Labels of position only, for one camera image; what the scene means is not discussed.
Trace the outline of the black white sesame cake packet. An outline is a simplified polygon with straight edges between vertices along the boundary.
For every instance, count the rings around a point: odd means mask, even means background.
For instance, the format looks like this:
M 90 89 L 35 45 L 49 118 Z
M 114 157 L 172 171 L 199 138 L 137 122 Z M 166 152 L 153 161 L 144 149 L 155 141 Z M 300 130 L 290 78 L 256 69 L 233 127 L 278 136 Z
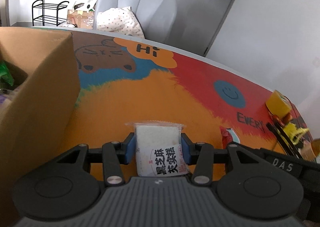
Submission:
M 183 158 L 183 124 L 130 122 L 135 130 L 136 167 L 140 177 L 177 177 L 190 172 Z

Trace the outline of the red white small snack packet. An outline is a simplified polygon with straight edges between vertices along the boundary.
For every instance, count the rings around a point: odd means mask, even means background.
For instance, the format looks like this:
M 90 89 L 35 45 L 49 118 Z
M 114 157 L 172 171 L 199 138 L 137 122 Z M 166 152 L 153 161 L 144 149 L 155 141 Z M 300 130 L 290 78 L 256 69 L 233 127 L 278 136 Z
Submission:
M 240 139 L 236 132 L 232 128 L 225 128 L 220 126 L 220 133 L 222 135 L 222 146 L 225 149 L 229 143 L 236 142 L 240 143 Z

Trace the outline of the colourful cartoon table mat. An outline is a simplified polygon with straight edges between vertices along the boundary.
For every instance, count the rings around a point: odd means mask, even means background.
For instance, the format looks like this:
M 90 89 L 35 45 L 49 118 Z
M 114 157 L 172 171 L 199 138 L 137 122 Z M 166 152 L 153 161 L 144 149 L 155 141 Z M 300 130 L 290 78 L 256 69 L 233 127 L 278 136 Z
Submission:
M 156 43 L 82 31 L 72 35 L 80 92 L 62 151 L 122 141 L 134 123 L 162 121 L 182 124 L 192 141 L 216 148 L 222 147 L 225 127 L 243 145 L 283 152 L 266 126 L 270 90 Z

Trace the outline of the brown glass sauce bottle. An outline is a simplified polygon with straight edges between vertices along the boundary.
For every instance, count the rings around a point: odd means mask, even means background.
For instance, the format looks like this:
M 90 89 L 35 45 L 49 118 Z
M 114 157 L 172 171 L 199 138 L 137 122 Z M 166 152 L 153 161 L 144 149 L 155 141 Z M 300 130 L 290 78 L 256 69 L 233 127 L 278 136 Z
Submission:
M 301 155 L 304 160 L 315 162 L 316 158 L 319 156 L 319 145 L 320 139 L 315 139 L 312 142 L 304 144 L 303 149 L 301 150 Z

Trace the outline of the yellow tape roll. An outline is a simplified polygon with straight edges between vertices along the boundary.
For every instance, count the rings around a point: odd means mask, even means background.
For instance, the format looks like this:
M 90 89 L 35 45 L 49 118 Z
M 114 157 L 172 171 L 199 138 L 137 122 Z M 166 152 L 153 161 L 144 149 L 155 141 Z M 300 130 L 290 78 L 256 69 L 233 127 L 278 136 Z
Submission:
M 280 119 L 283 119 L 292 110 L 289 100 L 277 90 L 265 101 L 265 105 L 272 115 Z

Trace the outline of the brown cardboard box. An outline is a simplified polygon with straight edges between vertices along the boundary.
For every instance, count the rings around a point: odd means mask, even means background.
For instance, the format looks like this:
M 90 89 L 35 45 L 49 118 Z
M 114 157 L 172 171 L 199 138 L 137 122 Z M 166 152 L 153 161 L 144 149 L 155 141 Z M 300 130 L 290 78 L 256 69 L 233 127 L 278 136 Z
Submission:
M 12 186 L 57 156 L 80 82 L 67 31 L 2 27 L 1 59 L 20 84 L 1 110 L 1 226 L 10 226 L 18 218 Z

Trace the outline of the white dotted pillow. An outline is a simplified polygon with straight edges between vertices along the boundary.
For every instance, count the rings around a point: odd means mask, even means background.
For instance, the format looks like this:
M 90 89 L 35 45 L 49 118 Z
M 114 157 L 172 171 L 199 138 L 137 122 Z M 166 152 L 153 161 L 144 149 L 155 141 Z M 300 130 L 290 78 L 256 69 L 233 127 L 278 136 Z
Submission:
M 104 12 L 99 12 L 96 18 L 96 29 L 142 39 L 145 38 L 138 19 L 131 11 L 131 6 L 110 8 Z

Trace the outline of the brown paper bag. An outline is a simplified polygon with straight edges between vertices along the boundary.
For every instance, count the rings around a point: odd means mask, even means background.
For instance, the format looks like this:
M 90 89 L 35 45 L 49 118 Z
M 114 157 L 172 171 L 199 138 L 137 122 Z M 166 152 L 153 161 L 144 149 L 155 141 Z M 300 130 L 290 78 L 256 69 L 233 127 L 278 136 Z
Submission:
M 94 11 L 68 10 L 67 20 L 78 28 L 93 29 Z

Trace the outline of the green snack packet left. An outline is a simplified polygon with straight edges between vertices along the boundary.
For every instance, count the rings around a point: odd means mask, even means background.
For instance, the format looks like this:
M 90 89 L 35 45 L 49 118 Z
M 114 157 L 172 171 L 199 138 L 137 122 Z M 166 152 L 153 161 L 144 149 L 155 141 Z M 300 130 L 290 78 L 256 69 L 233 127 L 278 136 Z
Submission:
M 0 76 L 1 80 L 6 84 L 13 86 L 14 85 L 14 78 L 12 77 L 7 65 L 4 61 L 0 63 Z

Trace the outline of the grey door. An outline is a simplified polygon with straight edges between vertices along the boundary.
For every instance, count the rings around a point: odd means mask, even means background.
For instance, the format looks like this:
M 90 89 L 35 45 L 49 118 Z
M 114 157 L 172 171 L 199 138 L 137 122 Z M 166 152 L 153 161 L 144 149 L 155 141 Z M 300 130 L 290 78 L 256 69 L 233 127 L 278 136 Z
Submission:
M 167 44 L 204 56 L 234 0 L 176 0 L 177 14 Z

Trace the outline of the black shoe rack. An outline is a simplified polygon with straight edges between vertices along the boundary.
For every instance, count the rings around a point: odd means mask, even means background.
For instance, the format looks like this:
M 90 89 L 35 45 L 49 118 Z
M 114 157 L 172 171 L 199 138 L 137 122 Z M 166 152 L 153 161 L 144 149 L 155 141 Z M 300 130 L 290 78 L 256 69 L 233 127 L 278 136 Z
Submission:
M 66 0 L 57 4 L 47 3 L 45 0 L 34 1 L 31 5 L 32 25 L 61 25 L 67 21 L 67 18 L 62 16 L 62 10 L 66 10 L 68 4 L 69 1 Z

